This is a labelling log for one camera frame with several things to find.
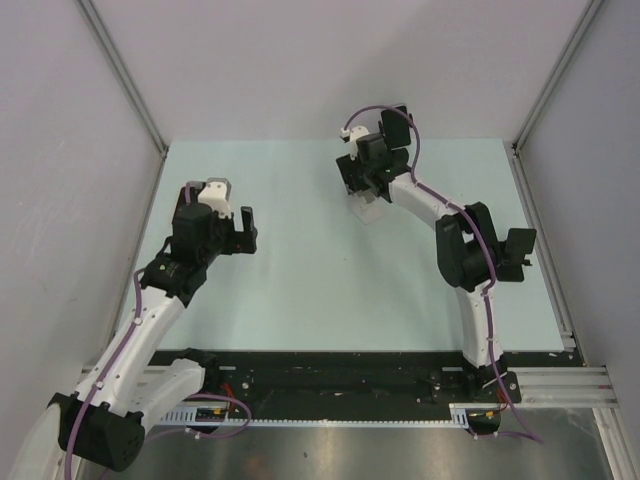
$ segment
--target red wire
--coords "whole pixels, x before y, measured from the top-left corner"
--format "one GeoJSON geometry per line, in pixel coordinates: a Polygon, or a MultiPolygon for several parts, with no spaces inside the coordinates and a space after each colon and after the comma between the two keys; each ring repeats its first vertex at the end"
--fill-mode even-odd
{"type": "MultiPolygon", "coordinates": [[[[233,390],[231,390],[231,385],[229,385],[228,383],[223,383],[220,386],[225,392],[227,392],[228,397],[236,398],[235,395],[233,394],[233,390]]],[[[229,407],[229,413],[233,413],[234,410],[235,410],[235,404],[231,404],[231,406],[229,407]]]]}
{"type": "Polygon", "coordinates": [[[509,408],[509,404],[507,403],[507,399],[504,398],[504,393],[502,393],[502,390],[500,389],[498,389],[498,398],[500,399],[500,403],[504,403],[504,407],[500,408],[500,412],[504,412],[509,408]]]}

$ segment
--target metal floor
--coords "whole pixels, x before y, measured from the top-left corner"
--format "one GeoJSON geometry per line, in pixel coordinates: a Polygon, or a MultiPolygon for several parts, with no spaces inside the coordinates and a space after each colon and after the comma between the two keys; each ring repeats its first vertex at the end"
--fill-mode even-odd
{"type": "MultiPolygon", "coordinates": [[[[177,434],[147,445],[108,479],[588,480],[612,479],[591,410],[523,412],[545,440],[474,441],[463,430],[252,428],[228,440],[177,434]]],[[[506,415],[503,428],[515,428],[506,415]]],[[[101,471],[87,471],[85,479],[101,471]]]]}

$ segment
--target light blue table surface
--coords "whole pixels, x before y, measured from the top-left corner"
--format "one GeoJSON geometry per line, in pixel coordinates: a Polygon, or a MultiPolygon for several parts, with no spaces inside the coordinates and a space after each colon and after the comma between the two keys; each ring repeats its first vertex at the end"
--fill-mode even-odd
{"type": "MultiPolygon", "coordinates": [[[[248,205],[259,234],[255,255],[213,263],[160,348],[462,348],[458,303],[437,269],[433,231],[388,204],[383,218],[364,225],[347,205],[335,165],[345,153],[339,140],[171,145],[137,266],[170,234],[188,180],[228,178],[238,228],[240,206],[248,205]]],[[[500,240],[527,226],[501,140],[424,140],[418,173],[461,203],[484,202],[500,240]]],[[[524,283],[496,287],[499,339],[505,350],[562,350],[539,263],[531,260],[524,283]]],[[[124,312],[132,306],[130,289],[124,312]]]]}

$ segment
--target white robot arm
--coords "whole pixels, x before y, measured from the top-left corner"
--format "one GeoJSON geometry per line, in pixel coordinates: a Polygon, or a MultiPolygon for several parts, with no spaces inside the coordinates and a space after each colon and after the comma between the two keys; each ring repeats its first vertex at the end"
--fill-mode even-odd
{"type": "MultiPolygon", "coordinates": [[[[185,358],[175,360],[151,383],[138,383],[165,333],[205,282],[215,258],[256,251],[253,213],[242,207],[243,231],[236,231],[230,192],[229,182],[217,178],[190,182],[181,190],[172,236],[134,275],[136,308],[75,391],[54,395],[29,433],[11,479],[56,478],[65,450],[122,471],[167,412],[203,386],[217,387],[215,357],[193,350],[185,351],[185,358]]],[[[69,478],[71,463],[65,467],[69,478]]]]}
{"type": "Polygon", "coordinates": [[[495,379],[487,368],[492,363],[489,341],[493,342],[498,363],[503,351],[495,330],[493,338],[489,338],[488,309],[493,310],[493,288],[487,288],[489,267],[477,238],[466,241],[463,236],[463,233],[475,235],[465,218],[471,218],[478,227],[488,246],[497,279],[501,281],[524,280],[522,266],[529,264],[525,255],[533,251],[535,230],[511,229],[507,241],[498,242],[485,205],[466,205],[461,213],[461,207],[419,181],[408,165],[409,155],[404,148],[411,141],[406,108],[399,108],[404,115],[400,115],[397,108],[383,109],[379,133],[370,133],[363,126],[343,129],[341,137],[349,143],[350,152],[336,162],[351,207],[365,223],[380,216],[374,202],[382,197],[410,211],[435,231],[438,267],[445,281],[456,289],[460,304],[464,333],[462,353],[485,384],[495,379]]]}
{"type": "MultiPolygon", "coordinates": [[[[391,202],[413,213],[434,231],[436,230],[436,222],[443,216],[456,214],[446,204],[439,202],[417,187],[411,179],[410,173],[399,175],[389,184],[389,196],[391,202]]],[[[480,283],[471,292],[461,287],[456,288],[462,319],[462,354],[474,367],[491,364],[487,348],[487,339],[489,338],[487,312],[482,298],[482,291],[487,283],[488,281],[480,283]]],[[[489,300],[493,308],[493,289],[490,290],[489,300]]],[[[493,345],[496,358],[500,358],[502,348],[498,339],[495,338],[495,333],[493,345]]]]}

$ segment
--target white wall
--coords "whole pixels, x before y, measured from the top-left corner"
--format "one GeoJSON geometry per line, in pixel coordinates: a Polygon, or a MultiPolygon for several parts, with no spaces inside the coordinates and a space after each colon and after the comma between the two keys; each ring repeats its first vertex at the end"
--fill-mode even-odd
{"type": "Polygon", "coordinates": [[[524,149],[579,339],[640,448],[640,2],[608,2],[524,149]]]}
{"type": "Polygon", "coordinates": [[[587,0],[96,0],[175,139],[335,137],[406,101],[424,136],[524,123],[587,0]]]}
{"type": "Polygon", "coordinates": [[[160,163],[70,0],[0,15],[0,478],[105,340],[160,163]]]}

